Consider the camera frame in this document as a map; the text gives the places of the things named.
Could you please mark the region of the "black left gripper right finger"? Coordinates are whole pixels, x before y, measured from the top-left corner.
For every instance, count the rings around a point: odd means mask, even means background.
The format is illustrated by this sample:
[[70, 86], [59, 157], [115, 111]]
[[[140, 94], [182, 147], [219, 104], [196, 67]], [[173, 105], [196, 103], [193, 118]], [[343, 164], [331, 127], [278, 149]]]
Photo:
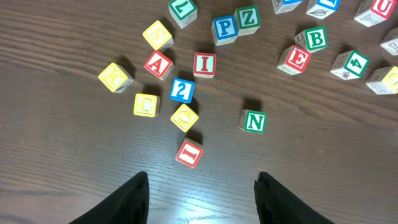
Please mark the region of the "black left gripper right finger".
[[267, 172], [259, 173], [254, 194], [261, 224], [333, 224]]

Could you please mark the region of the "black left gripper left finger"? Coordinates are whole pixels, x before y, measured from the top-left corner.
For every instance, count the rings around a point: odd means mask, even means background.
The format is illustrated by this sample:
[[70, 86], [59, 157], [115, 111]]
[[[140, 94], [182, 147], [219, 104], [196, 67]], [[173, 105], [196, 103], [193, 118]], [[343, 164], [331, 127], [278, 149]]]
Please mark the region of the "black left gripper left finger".
[[148, 175], [141, 171], [70, 224], [146, 224], [149, 199]]

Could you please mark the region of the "green N block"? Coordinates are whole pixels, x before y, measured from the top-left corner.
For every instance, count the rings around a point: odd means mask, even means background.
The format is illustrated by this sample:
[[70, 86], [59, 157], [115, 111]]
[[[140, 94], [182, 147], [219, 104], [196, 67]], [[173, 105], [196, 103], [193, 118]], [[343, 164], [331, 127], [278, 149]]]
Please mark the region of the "green N block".
[[266, 113], [254, 110], [242, 110], [239, 127], [245, 132], [264, 134], [266, 122]]

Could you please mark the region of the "red E block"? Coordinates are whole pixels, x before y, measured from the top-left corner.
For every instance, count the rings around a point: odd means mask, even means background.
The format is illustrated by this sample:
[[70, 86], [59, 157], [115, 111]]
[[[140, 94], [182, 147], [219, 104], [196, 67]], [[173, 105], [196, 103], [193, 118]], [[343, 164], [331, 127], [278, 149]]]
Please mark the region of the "red E block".
[[289, 75], [303, 73], [311, 59], [311, 53], [307, 50], [292, 45], [285, 49], [277, 63], [277, 68]]

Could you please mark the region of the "red U block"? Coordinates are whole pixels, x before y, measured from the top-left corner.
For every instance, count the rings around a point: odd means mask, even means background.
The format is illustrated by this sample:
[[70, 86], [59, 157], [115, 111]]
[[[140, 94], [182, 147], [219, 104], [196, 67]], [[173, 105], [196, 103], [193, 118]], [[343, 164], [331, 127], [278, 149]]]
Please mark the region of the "red U block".
[[390, 18], [397, 0], [364, 0], [358, 7], [354, 20], [371, 27]]

